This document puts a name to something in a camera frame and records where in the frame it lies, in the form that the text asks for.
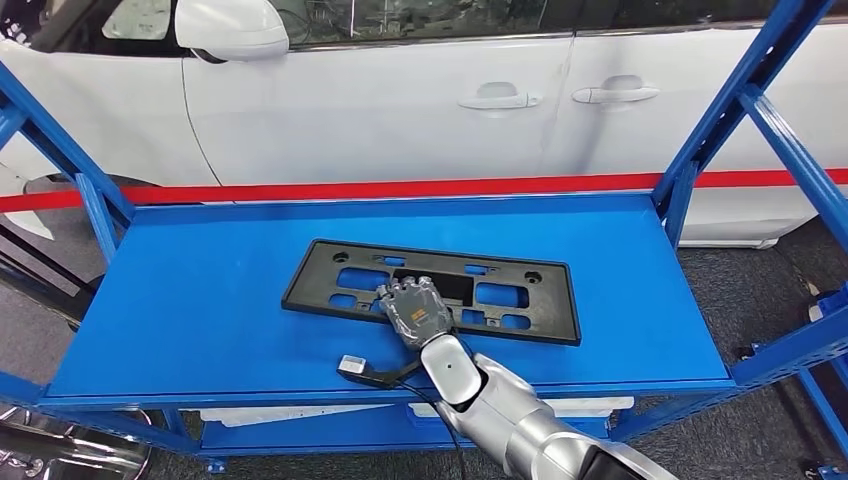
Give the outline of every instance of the white car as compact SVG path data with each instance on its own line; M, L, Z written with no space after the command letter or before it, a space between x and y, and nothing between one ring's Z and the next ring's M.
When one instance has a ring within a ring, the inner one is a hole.
M670 163L772 3L66 0L0 60L107 173L149 184L620 174L606 187L626 189ZM839 181L844 14L837 0L768 90ZM0 195L56 173L23 138L0 167ZM814 216L795 187L744 187L764 170L782 165L746 119L710 166L743 173L696 190L684 244L768 246Z

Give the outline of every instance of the rectangular hole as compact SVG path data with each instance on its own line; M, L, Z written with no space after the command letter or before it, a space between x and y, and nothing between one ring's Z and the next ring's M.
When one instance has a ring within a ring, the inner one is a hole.
M484 267L483 265L465 265L465 273L469 275L485 275L486 272L489 271L489 267Z
M356 297L345 293L335 293L330 296L330 305L334 307L353 308L356 305Z
M382 263L383 265L388 265L390 267L403 267L406 265L406 259L403 257L391 257L388 255L375 255L374 261L377 263Z
M477 301L486 305L500 307L527 308L530 306L530 295L524 287L498 285L496 283L478 283Z
M439 293L446 301L445 303L453 303L449 300L456 300L457 303L464 307L470 307L474 301L474 279L463 277L461 275L451 275L449 273L428 272L425 270L409 270L397 269L394 277L398 280L403 280L405 277L430 277L433 284Z
M385 285L388 281L389 274L386 272L348 267L339 272L336 285L342 288L373 292L377 287Z
M462 323L471 323L473 325L485 325L486 319L483 317L483 312L480 310L463 310Z
M530 328L530 319L524 315L512 315L508 313L501 317L501 326L514 330L527 330Z

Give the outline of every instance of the blue shelf surface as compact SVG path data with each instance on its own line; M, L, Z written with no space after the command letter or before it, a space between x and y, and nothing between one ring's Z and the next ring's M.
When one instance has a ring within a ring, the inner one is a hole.
M579 347L464 336L544 397L734 385L647 195L478 197L140 208L42 404L415 401L336 374L406 363L390 326L280 307L316 238L567 263Z
M584 433L607 438L605 417L564 420ZM457 439L462 446L473 446L464 437ZM416 418L406 405L243 427L206 422L201 446L205 456L454 448L439 418Z

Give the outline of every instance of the blue metal shelf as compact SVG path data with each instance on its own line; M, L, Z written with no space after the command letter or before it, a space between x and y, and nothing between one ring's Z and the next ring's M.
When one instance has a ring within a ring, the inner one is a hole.
M0 401L201 456L214 471L227 455L445 448L446 431L410 422L402 405L240 428L209 423L201 442L187 435L178 408L417 401L335 373L343 354L398 366L403 350L390 328L280 308L315 238L568 263L580 347L467 339L545 397L674 394L622 414L609 431L615 440L840 357L848 307L761 339L768 345L755 356L725 367L674 254L696 177L745 116L848 249L848 203L763 93L830 3L777 2L656 188L641 195L139 208L0 64L0 145L20 131L79 188L111 262L53 383L0 372ZM120 242L115 224L127 229ZM146 361L123 361L138 352ZM428 387L421 377L414 383ZM167 428L110 411L128 407L164 409ZM578 423L606 433L601 420ZM392 428L365 428L373 425Z
M606 418L566 420L590 435L607 437ZM392 428L375 428L375 425ZM465 439L460 443L464 447L473 446ZM454 448L441 419L415 418L406 405L243 427L206 422L201 444L203 455L210 457Z
M280 308L315 238L566 262L579 348L464 336L545 396L733 385L647 194L464 198L139 209L42 404L414 401L335 371L344 354L402 366L389 325Z

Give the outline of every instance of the black plastic bracket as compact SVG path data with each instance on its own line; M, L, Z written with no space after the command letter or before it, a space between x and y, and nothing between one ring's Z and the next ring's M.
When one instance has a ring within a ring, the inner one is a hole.
M407 276L433 280L459 332L580 344L564 263L315 240L282 306L388 323L375 289Z

